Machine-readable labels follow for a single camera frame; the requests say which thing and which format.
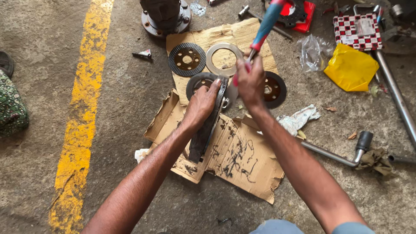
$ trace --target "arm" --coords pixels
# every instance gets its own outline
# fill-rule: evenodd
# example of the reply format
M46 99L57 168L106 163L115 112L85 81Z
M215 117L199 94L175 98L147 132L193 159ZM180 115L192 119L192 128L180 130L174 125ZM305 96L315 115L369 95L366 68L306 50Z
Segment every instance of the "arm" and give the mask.
M366 225L354 203L329 172L269 113L263 102L265 78L260 56L254 59L250 73L244 62L238 61L238 92L295 191L326 233L332 233L345 222Z
M160 185L214 108L220 88L216 80L191 98L179 127L158 145L115 188L82 233L130 233L153 200Z

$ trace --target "red and white checkered box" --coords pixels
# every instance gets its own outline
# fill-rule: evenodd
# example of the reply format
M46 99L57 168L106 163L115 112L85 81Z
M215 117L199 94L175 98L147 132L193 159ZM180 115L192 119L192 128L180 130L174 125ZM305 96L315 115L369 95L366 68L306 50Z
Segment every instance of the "red and white checkered box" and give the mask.
M361 18L369 18L374 21L372 24L376 33L367 35L367 36L358 36L355 20ZM352 48L360 51L369 51L377 50L383 47L381 43L380 29L377 25L377 16L376 14L366 14L366 15L344 15L344 16L335 16L333 19L334 31L335 31L335 41L345 45L349 45Z

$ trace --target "paper label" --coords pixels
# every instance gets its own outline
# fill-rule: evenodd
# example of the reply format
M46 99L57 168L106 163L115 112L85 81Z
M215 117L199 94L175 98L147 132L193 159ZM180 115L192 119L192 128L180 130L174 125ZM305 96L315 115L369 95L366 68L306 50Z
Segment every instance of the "paper label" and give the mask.
M374 20L363 18L358 20L359 36L367 36L376 33L376 30L373 28Z
M352 38L352 36L342 35L341 36L341 41L345 45L354 44L354 39Z

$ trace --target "foot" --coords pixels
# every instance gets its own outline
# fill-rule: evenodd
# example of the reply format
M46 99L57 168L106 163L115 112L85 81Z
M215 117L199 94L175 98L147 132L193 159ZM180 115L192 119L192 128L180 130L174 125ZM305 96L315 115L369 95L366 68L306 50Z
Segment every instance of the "foot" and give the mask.
M13 75L13 60L10 55L4 51L0 51L0 70L2 70L9 79L12 78Z

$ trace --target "clear plastic bag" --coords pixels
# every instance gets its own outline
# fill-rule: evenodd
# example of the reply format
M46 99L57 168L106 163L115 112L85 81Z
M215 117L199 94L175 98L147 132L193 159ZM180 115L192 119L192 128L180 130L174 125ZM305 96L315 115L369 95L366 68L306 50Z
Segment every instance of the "clear plastic bag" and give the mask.
M327 66L326 57L332 57L334 47L322 38L314 37L312 34L297 41L299 47L300 65L303 71L323 71Z

